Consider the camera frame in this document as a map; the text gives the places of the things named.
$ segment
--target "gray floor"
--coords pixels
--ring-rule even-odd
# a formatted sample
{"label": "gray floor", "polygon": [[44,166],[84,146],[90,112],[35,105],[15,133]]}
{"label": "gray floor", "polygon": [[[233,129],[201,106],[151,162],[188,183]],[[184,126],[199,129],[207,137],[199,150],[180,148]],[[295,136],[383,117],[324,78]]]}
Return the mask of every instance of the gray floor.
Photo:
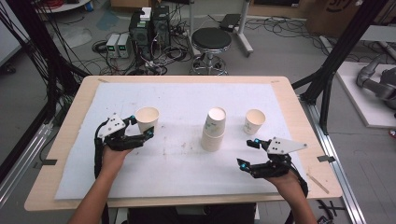
{"label": "gray floor", "polygon": [[[87,13],[83,9],[76,9],[56,15],[58,22],[72,23],[75,26],[85,27],[92,34],[92,41],[73,48],[83,62],[98,58],[91,50],[95,41],[105,39],[112,32],[125,32],[129,24],[123,17],[128,13],[112,13],[103,0],[98,1],[95,11]],[[216,24],[206,22],[208,17],[202,17],[195,21],[198,28],[203,22],[205,26]],[[326,60],[326,55],[321,49],[314,46],[311,38],[304,37],[280,37],[269,32],[263,27],[251,29],[256,25],[250,24],[245,34],[254,52],[247,58],[242,51],[236,38],[229,50],[221,54],[221,58],[227,63],[230,76],[285,76],[290,82],[295,82],[306,77],[316,70]],[[354,49],[350,61],[359,56],[363,62],[373,58],[376,52],[359,43]],[[39,110],[46,102],[46,87],[39,74],[33,67],[27,56],[18,53],[11,62],[17,69],[16,74],[0,75],[0,162],[4,160],[8,152],[15,146],[28,125],[33,121]],[[128,63],[128,60],[119,61],[119,64]],[[85,63],[93,74],[99,74],[105,68],[103,62]],[[187,75],[191,61],[185,63],[172,63],[167,66],[166,75]],[[304,92],[306,87],[296,90],[296,93]],[[366,128],[359,117],[358,112],[349,100],[337,78],[332,87],[331,108],[329,112],[329,133],[332,143],[344,167],[347,178],[357,201],[361,207],[367,223],[392,223],[396,219],[396,177],[393,171],[396,168],[395,139],[389,137],[387,129]],[[50,144],[43,150],[45,157]],[[34,184],[39,169],[35,164],[38,158],[29,166],[18,186],[9,196],[6,204],[0,210],[1,223],[53,223],[66,222],[73,211],[57,212],[27,212],[23,205],[30,188]],[[316,216],[326,216],[316,201],[310,202]],[[336,223],[348,223],[347,212],[342,210],[344,205],[340,199],[326,200],[327,205],[333,204],[334,219]],[[261,223],[283,223],[289,209],[284,203],[261,203]]]}

